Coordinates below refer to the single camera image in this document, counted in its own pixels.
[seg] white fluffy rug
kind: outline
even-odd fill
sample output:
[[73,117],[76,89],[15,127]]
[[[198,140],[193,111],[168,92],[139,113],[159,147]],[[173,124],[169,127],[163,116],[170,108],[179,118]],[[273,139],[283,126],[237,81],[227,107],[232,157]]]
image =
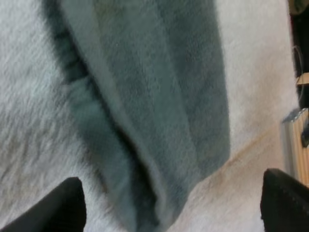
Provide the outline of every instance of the white fluffy rug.
[[[77,135],[40,0],[0,3],[0,228],[69,176],[86,232],[124,231]],[[262,232],[263,172],[282,167],[280,120],[297,105],[285,1],[217,0],[231,161],[200,183],[170,232]]]

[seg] green towel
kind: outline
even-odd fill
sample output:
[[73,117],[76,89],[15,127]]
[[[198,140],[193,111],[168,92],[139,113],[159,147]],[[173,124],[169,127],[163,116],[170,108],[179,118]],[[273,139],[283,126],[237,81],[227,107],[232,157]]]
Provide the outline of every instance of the green towel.
[[47,2],[72,114],[122,224],[166,231],[229,157],[214,2]]

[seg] gray towel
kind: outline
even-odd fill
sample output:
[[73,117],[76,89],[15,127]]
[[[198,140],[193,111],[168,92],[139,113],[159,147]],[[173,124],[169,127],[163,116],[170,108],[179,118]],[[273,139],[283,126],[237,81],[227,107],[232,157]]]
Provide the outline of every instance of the gray towel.
[[72,113],[121,222],[130,232],[167,230],[229,156],[214,2],[61,0],[46,9]]

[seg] fabric fold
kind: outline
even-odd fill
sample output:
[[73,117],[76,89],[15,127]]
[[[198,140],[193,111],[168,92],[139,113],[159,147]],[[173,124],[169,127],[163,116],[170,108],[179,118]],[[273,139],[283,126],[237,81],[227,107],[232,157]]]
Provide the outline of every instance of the fabric fold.
[[193,187],[229,157],[214,3],[54,4],[72,113],[118,216],[131,232],[165,231]]

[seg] towel fold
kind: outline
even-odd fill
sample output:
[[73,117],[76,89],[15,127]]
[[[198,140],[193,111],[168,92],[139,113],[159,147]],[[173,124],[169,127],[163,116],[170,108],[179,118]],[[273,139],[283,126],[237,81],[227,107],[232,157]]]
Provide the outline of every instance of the towel fold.
[[229,157],[213,1],[47,1],[72,113],[130,232],[162,232]]

